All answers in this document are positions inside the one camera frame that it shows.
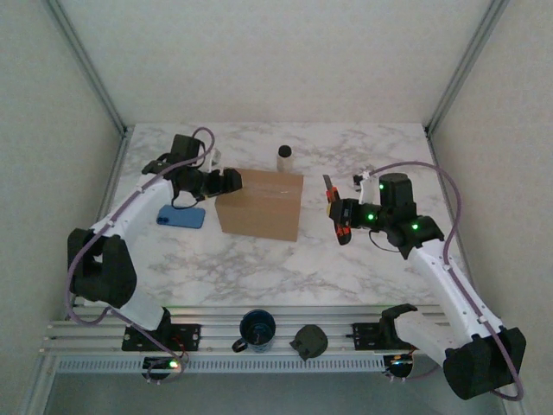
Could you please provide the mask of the controller board with led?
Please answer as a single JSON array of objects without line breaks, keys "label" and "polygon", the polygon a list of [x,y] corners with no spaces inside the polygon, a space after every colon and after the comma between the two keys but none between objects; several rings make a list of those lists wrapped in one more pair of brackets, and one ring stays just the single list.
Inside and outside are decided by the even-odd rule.
[{"label": "controller board with led", "polygon": [[145,357],[142,376],[149,382],[162,383],[167,378],[182,372],[181,362],[172,357]]},{"label": "controller board with led", "polygon": [[394,378],[408,378],[413,370],[411,354],[389,354],[384,356],[385,374]]}]

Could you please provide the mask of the blue smartphone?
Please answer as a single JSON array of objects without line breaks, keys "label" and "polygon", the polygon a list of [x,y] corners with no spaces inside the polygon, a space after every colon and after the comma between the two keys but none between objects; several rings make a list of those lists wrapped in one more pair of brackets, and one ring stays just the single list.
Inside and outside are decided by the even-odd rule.
[{"label": "blue smartphone", "polygon": [[206,211],[203,208],[177,209],[171,205],[165,205],[157,214],[156,224],[166,227],[200,229],[203,226],[205,216]]}]

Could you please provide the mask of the aluminium corner post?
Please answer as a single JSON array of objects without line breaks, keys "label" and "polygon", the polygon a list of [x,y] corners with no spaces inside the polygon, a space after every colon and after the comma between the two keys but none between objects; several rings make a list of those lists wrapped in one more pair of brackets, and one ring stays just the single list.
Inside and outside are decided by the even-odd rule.
[{"label": "aluminium corner post", "polygon": [[79,33],[61,0],[42,0],[42,2],[44,3],[48,14],[52,17],[54,23],[60,30],[61,36],[70,48],[74,59],[79,65],[94,94],[99,99],[106,115],[115,127],[119,136],[124,137],[128,130],[128,126],[124,122],[113,99],[108,93],[105,83],[102,81],[91,56],[86,50],[85,44],[80,39]]},{"label": "aluminium corner post", "polygon": [[465,84],[468,75],[474,68],[482,50],[490,39],[500,18],[504,14],[511,0],[490,0],[486,11],[482,15],[474,33],[472,34],[459,62],[457,63],[448,84],[446,85],[435,110],[424,126],[426,137],[431,140]]}]

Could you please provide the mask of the aluminium left corner post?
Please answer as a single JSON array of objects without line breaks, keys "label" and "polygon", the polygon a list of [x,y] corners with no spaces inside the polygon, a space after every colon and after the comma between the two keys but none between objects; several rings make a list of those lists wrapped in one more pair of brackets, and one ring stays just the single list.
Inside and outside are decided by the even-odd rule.
[{"label": "aluminium left corner post", "polygon": [[85,44],[80,39],[79,33],[61,0],[42,0],[42,2],[44,3],[48,14],[52,17],[54,23],[60,30],[61,36],[70,48],[74,59],[79,65],[94,94],[99,99],[106,115],[115,127],[119,136],[124,137],[128,130],[128,126],[124,122],[113,99],[108,93],[105,83],[102,81],[91,56],[86,50]]}]

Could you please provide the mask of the aluminium right table side rail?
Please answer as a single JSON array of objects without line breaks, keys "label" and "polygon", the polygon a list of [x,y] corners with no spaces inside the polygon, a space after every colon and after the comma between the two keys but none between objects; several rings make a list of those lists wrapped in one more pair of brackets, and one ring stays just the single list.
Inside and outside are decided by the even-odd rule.
[{"label": "aluminium right table side rail", "polygon": [[[438,160],[438,156],[435,150],[435,145],[432,141],[432,137],[429,133],[429,128],[427,125],[423,126],[423,132],[427,139],[433,164],[437,167],[441,167],[441,164]],[[452,228],[454,229],[453,237],[448,250],[448,255],[451,256],[452,259],[456,260],[456,262],[459,264],[459,267],[461,269],[465,269],[466,261],[464,258],[463,246],[462,246],[462,242],[459,241],[459,235],[458,235],[459,223],[457,220],[457,201],[455,199],[454,188],[452,187],[449,179],[443,173],[438,173],[437,177],[438,177],[438,182],[440,183],[446,208],[448,210],[448,215],[451,221],[451,225],[452,225]]]}]

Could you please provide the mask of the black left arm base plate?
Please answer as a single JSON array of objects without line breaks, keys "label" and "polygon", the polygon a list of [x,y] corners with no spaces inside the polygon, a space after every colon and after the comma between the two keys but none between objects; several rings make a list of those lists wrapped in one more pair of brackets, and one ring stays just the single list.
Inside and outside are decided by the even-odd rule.
[{"label": "black left arm base plate", "polygon": [[[199,348],[200,332],[199,324],[169,324],[165,329],[147,331],[147,334],[171,351],[195,352]],[[150,338],[133,327],[125,329],[121,349],[125,352],[160,350]]]}]

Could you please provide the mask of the left controller board with LED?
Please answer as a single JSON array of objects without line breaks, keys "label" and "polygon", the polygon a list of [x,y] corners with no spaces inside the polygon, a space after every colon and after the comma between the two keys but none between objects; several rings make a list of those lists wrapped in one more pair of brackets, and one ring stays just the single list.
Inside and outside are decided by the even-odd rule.
[{"label": "left controller board with LED", "polygon": [[181,362],[172,357],[145,357],[142,376],[149,382],[162,383],[167,378],[182,372]]}]

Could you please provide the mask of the orange black utility knife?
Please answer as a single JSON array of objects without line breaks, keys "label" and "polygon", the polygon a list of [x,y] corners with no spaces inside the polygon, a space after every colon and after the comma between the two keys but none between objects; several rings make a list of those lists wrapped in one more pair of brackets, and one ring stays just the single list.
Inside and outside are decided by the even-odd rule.
[{"label": "orange black utility knife", "polygon": [[331,210],[332,210],[333,204],[340,199],[339,191],[333,185],[329,175],[323,175],[322,177],[323,177],[323,181],[324,181],[325,187],[326,187],[326,197],[327,197],[327,203],[328,203],[328,205],[327,205],[327,215],[330,219],[333,220],[334,233],[335,233],[335,236],[338,240],[338,243],[341,246],[347,245],[352,239],[351,228],[342,226],[331,215]]}]

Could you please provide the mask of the aluminium right corner post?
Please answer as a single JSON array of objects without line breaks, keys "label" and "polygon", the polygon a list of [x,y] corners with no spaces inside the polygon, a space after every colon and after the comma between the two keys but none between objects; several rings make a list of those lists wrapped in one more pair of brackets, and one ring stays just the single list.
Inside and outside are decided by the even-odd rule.
[{"label": "aluminium right corner post", "polygon": [[500,18],[504,14],[511,0],[490,0],[486,11],[482,15],[474,33],[472,34],[459,62],[457,63],[448,84],[446,85],[435,110],[424,126],[426,137],[431,140],[465,84],[468,75],[474,68],[482,50],[490,39]]}]

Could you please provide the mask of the dark blue mug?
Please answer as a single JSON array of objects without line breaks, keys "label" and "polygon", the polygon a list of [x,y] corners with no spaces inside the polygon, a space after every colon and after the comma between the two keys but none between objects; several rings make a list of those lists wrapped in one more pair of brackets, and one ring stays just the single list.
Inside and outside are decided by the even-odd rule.
[{"label": "dark blue mug", "polygon": [[266,310],[251,310],[246,313],[240,324],[240,338],[232,344],[232,351],[240,353],[247,349],[254,353],[270,350],[276,335],[276,322]]}]

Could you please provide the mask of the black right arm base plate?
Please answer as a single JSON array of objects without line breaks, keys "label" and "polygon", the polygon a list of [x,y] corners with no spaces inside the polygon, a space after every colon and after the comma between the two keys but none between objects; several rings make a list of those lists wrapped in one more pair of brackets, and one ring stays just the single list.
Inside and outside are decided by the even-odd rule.
[{"label": "black right arm base plate", "polygon": [[397,336],[388,323],[356,322],[352,325],[351,338],[356,351],[360,350],[411,350],[412,345]]}]

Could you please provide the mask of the whitish bottle with black cap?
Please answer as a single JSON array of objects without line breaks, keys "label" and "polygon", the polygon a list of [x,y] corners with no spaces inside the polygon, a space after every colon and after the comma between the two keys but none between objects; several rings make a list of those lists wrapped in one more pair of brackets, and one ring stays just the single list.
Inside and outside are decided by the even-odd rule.
[{"label": "whitish bottle with black cap", "polygon": [[280,173],[289,173],[293,169],[293,150],[287,145],[281,145],[276,154],[276,169]]}]

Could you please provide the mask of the brown cardboard express box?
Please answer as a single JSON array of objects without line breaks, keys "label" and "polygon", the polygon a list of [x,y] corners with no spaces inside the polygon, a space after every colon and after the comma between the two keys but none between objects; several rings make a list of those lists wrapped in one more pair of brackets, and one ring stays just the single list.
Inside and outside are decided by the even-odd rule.
[{"label": "brown cardboard express box", "polygon": [[243,187],[220,195],[214,206],[224,233],[295,242],[298,239],[304,177],[238,170]]}]

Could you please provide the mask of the right controller board with LED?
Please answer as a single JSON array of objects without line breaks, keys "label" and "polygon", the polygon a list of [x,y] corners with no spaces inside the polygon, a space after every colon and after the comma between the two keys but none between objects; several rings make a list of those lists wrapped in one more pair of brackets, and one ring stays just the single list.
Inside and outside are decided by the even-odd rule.
[{"label": "right controller board with LED", "polygon": [[413,370],[411,354],[389,354],[384,356],[385,374],[394,378],[408,378]]}]

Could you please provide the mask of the aluminium rail frame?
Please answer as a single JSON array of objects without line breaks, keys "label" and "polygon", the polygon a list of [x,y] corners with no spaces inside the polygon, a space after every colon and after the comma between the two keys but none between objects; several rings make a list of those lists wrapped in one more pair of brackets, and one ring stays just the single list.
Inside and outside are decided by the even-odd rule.
[{"label": "aluminium rail frame", "polygon": [[[296,332],[306,324],[320,326],[328,337],[329,344],[323,357],[369,355],[369,351],[354,349],[353,339],[349,337],[355,322],[376,322],[383,306],[281,306],[267,310],[276,320],[276,339],[268,356],[290,357],[298,359],[296,351],[289,343]],[[245,351],[235,354],[231,345],[238,339],[238,325],[247,307],[173,307],[171,313],[174,323],[198,323],[201,326],[199,349],[188,352],[190,358],[212,358],[230,356],[239,360],[261,358],[261,354]],[[52,321],[47,324],[46,332],[39,347],[39,356],[117,356],[146,357],[167,354],[157,349],[150,352],[124,352],[125,323],[115,316],[108,315],[95,326],[79,325],[69,320]]]}]

